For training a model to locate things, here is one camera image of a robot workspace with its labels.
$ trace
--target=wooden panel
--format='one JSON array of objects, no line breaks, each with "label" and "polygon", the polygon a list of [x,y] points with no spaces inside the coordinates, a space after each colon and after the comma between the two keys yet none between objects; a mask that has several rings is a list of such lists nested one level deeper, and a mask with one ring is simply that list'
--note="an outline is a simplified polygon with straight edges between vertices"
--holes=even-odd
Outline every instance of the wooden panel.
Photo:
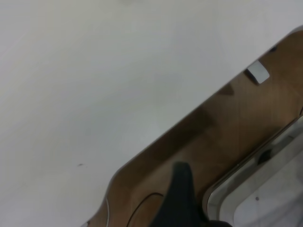
[{"label": "wooden panel", "polygon": [[[270,78],[260,86],[238,75],[188,117],[148,147],[114,179],[109,190],[110,227],[126,226],[140,201],[151,192],[165,193],[172,164],[191,165],[199,194],[256,145],[298,116],[303,105],[303,32],[285,39],[276,52],[261,58]],[[149,198],[131,227],[144,227],[162,198]],[[104,227],[106,204],[91,220]]]}]

